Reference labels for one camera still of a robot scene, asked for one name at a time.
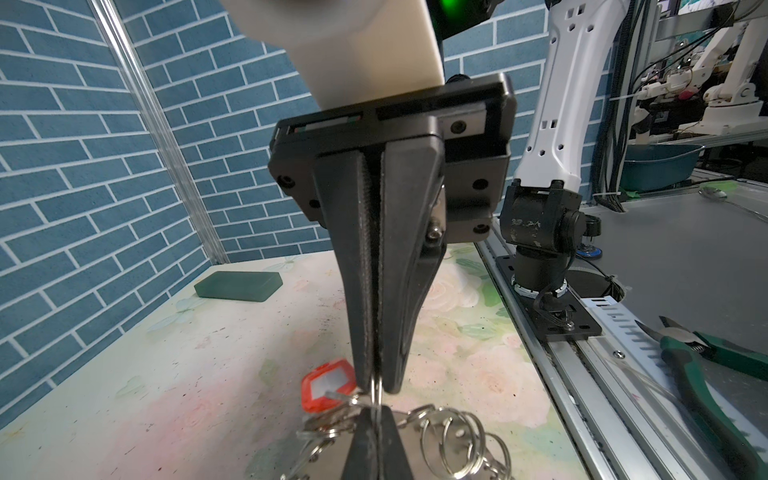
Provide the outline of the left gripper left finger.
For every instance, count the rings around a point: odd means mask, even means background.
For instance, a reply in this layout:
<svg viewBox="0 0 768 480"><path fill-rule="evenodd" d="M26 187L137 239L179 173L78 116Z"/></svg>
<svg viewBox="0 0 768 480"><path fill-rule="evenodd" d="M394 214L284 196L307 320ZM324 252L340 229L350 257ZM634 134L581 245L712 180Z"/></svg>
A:
<svg viewBox="0 0 768 480"><path fill-rule="evenodd" d="M356 417L342 480L376 480L380 475L379 424L377 412L364 408Z"/></svg>

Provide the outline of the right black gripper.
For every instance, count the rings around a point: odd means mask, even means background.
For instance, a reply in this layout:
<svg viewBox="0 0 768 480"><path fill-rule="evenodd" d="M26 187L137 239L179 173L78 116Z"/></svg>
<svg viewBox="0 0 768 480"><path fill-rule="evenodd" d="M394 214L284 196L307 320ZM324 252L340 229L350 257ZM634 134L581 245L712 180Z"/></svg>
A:
<svg viewBox="0 0 768 480"><path fill-rule="evenodd" d="M383 389L396 394L444 252L440 240L427 240L434 202L443 186L448 243L487 237L516 110L511 80L492 74L277 123L268 170L306 217L329 232L358 386L371 387L378 363L370 173L381 173L380 373Z"/></svg>

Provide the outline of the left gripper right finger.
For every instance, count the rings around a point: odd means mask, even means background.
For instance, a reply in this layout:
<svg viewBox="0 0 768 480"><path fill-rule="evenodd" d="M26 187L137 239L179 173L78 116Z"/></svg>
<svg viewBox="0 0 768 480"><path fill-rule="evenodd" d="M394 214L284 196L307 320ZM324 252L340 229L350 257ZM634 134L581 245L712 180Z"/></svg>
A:
<svg viewBox="0 0 768 480"><path fill-rule="evenodd" d="M394 414L388 406L382 406L380 412L379 478L384 480L414 479Z"/></svg>

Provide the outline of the metal key organizer plate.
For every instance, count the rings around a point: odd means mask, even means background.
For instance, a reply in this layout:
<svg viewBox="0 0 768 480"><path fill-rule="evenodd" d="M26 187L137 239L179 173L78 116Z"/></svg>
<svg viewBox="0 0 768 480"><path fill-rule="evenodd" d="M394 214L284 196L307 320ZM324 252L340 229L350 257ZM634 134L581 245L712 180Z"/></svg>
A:
<svg viewBox="0 0 768 480"><path fill-rule="evenodd" d="M307 415L256 452L248 479L510 479L504 440L469 411L426 404L375 406L362 394Z"/></svg>

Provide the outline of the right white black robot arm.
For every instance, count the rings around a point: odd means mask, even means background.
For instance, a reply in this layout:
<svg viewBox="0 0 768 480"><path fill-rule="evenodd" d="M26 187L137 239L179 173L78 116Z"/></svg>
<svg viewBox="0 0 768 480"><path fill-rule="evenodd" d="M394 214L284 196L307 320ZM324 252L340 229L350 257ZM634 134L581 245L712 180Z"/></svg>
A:
<svg viewBox="0 0 768 480"><path fill-rule="evenodd" d="M546 61L522 159L503 73L447 80L443 43L493 1L283 2L270 40L317 111L280 120L268 170L324 228L340 270L356 384L401 389L423 303L452 243L494 231L515 248L513 284L547 320L586 231L588 123L627 1L550 1Z"/></svg>

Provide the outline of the red key tag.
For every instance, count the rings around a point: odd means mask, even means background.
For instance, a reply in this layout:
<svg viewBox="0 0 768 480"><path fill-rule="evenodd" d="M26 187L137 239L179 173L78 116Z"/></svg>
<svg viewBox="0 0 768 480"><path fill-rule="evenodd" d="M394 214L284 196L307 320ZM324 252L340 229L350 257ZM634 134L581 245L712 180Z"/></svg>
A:
<svg viewBox="0 0 768 480"><path fill-rule="evenodd" d="M354 368L346 359L325 363L301 380L301 407L310 414L325 412L341 403L337 394L349 395L356 388Z"/></svg>

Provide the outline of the green rectangular block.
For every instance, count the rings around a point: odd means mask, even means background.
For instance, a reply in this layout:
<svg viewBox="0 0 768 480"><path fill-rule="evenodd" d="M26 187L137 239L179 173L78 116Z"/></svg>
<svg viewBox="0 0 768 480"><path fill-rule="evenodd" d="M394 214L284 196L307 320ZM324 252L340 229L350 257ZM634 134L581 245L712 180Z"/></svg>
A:
<svg viewBox="0 0 768 480"><path fill-rule="evenodd" d="M277 272L216 271L194 285L198 297L265 302L283 285Z"/></svg>

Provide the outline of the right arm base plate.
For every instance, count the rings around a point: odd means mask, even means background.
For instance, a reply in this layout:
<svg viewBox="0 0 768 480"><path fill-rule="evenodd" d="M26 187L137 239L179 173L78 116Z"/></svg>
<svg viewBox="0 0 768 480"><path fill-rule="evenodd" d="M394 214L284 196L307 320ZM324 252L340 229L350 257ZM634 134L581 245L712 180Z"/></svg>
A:
<svg viewBox="0 0 768 480"><path fill-rule="evenodd" d="M602 327L571 291L566 280L558 289L536 300L536 291L525 290L515 283L512 256L497 256L495 261L539 341L579 341L603 334Z"/></svg>

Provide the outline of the aluminium front rail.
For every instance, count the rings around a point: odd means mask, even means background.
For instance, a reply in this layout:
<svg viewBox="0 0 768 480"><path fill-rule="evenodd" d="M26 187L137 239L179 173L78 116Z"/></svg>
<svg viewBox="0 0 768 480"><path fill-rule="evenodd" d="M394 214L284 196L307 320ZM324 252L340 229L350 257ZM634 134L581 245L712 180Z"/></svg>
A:
<svg viewBox="0 0 768 480"><path fill-rule="evenodd" d="M595 479L739 479L683 406L654 330L629 305L629 289L590 259L577 259L571 291L603 329L579 341L541 342L496 266L515 249L498 229L478 244L481 258ZM767 438L707 379L711 393L767 464Z"/></svg>

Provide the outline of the green-handled pliers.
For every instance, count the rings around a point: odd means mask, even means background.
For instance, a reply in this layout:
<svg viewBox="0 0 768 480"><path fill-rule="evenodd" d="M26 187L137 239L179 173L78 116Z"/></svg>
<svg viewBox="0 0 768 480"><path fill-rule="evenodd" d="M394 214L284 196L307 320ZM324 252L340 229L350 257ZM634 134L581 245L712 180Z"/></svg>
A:
<svg viewBox="0 0 768 480"><path fill-rule="evenodd" d="M715 400L703 359L755 379L767 379L767 356L728 340L691 331L669 317L660 318L663 328L635 324L659 344L661 359L669 368L679 398L694 423L739 479L765 479L767 464Z"/></svg>

